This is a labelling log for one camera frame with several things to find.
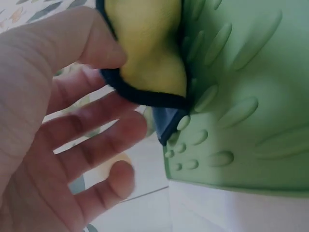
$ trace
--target black trim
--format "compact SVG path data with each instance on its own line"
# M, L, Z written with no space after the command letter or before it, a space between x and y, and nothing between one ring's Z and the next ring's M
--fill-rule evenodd
M110 27L114 37L117 36L114 32L112 24L105 12L105 0L96 0L97 9L103 15L105 21ZM151 92L147 90L139 90L126 83L120 76L120 69L102 69L100 70L106 83L115 88L120 96L126 98L137 104L147 105L152 107L164 107L175 109L188 109L188 100L185 97L162 92Z

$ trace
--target hand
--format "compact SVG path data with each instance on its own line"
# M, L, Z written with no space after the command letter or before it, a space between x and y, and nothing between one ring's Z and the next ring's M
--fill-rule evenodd
M80 232L129 196L134 171L121 161L107 180L72 195L68 183L128 149L146 133L136 106L115 92L42 124L104 87L98 71L53 79L79 61L117 68L126 61L102 17L80 7L0 35L0 231ZM111 128L60 154L53 150L111 120Z

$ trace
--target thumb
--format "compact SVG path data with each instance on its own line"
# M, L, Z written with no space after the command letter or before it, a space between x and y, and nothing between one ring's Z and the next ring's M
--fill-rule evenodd
M39 65L36 52L53 73L77 60L98 69L119 68L126 61L100 13L84 6L9 30L0 43L21 49L25 59Z

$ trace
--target fingernail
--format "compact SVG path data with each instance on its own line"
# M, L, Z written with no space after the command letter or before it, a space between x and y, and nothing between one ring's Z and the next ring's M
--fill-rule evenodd
M94 78L98 75L98 69L93 69L89 65L83 65L82 70L86 74L86 76L90 78Z

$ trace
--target green silicone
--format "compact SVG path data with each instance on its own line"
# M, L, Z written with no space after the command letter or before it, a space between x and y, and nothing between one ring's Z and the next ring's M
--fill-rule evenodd
M308 0L185 0L196 102L164 147L169 179L309 196L308 12Z

